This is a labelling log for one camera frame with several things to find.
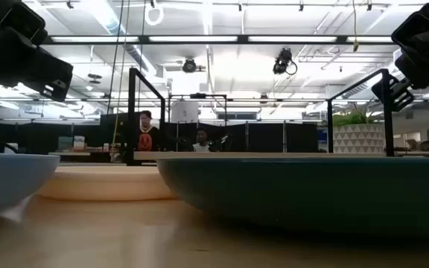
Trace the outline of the beige plate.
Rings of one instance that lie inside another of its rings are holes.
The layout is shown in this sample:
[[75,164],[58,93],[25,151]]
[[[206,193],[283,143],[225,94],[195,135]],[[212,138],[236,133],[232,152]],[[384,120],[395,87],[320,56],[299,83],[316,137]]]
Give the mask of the beige plate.
[[60,166],[37,194],[53,200],[123,202],[170,200],[177,196],[157,167]]

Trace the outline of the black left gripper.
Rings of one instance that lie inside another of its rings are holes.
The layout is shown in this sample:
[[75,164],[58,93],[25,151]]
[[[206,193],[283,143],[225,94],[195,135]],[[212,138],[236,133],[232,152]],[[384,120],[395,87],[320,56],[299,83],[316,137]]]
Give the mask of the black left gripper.
[[31,88],[53,101],[64,101],[73,65],[37,48],[12,28],[0,31],[0,85],[29,80]]

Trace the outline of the standing person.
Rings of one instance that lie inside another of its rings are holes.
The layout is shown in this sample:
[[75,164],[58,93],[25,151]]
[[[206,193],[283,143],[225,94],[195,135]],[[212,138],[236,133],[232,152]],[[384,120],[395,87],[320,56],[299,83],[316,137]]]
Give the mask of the standing person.
[[138,151],[159,151],[159,129],[151,123],[152,115],[148,110],[140,112]]

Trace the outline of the succulent in white patterned pot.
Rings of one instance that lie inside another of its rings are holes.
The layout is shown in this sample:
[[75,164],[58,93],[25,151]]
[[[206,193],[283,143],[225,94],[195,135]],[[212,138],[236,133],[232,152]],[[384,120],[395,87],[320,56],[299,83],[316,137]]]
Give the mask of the succulent in white patterned pot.
[[346,112],[333,115],[333,152],[343,154],[382,154],[384,125],[375,122],[366,107],[356,103]]

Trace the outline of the black aluminium rig frame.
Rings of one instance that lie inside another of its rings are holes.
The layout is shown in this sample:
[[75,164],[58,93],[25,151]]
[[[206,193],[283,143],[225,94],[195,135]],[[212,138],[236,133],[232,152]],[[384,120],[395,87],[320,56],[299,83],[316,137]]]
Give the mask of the black aluminium rig frame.
[[349,35],[127,35],[49,36],[45,45],[392,45],[389,36]]

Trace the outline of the blue plate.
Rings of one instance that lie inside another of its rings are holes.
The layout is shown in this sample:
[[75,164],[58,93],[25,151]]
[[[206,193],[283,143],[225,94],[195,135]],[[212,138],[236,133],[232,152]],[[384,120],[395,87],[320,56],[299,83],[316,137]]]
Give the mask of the blue plate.
[[59,163],[59,156],[0,153],[0,211],[35,194]]

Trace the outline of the black partition wall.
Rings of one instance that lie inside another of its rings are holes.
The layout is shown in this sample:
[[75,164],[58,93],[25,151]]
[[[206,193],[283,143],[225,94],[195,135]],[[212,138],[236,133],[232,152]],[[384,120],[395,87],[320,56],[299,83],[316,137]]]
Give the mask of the black partition wall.
[[165,149],[189,151],[197,142],[198,130],[204,130],[209,145],[220,152],[318,153],[319,144],[326,141],[326,134],[314,124],[169,123],[165,125]]

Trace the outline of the seated person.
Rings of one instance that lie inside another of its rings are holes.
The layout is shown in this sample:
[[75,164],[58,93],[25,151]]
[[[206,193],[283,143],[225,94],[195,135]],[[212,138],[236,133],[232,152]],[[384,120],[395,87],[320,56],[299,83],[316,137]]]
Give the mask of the seated person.
[[193,151],[197,153],[209,153],[211,151],[207,140],[208,136],[205,130],[197,130],[197,142],[192,145]]

